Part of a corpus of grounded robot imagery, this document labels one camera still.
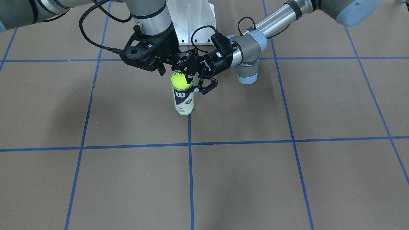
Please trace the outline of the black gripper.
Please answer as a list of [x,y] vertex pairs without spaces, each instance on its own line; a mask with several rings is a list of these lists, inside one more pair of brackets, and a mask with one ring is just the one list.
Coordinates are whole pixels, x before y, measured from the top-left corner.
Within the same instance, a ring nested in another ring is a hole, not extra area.
[[[193,75],[198,74],[201,78],[193,87],[193,91],[205,95],[219,84],[213,77],[231,67],[232,54],[220,53],[219,57],[218,52],[211,51],[200,57],[198,51],[179,52],[176,54],[177,63],[174,65],[174,71],[184,74],[188,84],[193,83]],[[210,79],[207,86],[203,86],[205,79]]]
[[179,41],[175,28],[170,25],[165,31],[154,35],[155,48],[153,55],[155,56],[154,69],[157,69],[159,74],[163,76],[166,73],[166,68],[163,63],[174,65],[177,63],[176,54],[181,52],[179,49]]

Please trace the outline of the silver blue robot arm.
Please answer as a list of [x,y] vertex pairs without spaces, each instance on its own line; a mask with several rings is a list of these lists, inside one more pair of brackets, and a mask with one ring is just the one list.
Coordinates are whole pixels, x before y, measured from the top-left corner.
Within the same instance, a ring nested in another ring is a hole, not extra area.
[[268,40],[285,31],[292,22],[306,14],[321,10],[337,23],[351,27],[363,22],[377,8],[378,0],[288,0],[281,7],[239,35],[222,35],[213,25],[196,28],[190,36],[190,43],[196,32],[212,30],[210,40],[213,51],[205,51],[195,57],[199,49],[188,52],[193,66],[186,67],[192,73],[176,71],[172,74],[172,87],[176,97],[188,96],[194,92],[206,94],[219,83],[214,77],[231,67],[237,70],[240,83],[249,85],[257,80],[259,55],[267,48]]
[[[1,32],[51,22],[66,15],[76,6],[90,4],[81,15],[78,26],[83,38],[103,50],[118,54],[129,65],[146,71],[165,74],[164,64],[182,74],[191,83],[195,73],[190,73],[185,61],[188,54],[179,49],[178,38],[165,0],[125,0],[129,10],[126,19],[119,19],[104,9],[106,0],[2,0]],[[84,29],[86,18],[95,10],[101,10],[109,18],[125,23],[135,21],[133,34],[124,48],[112,48],[93,41]]]

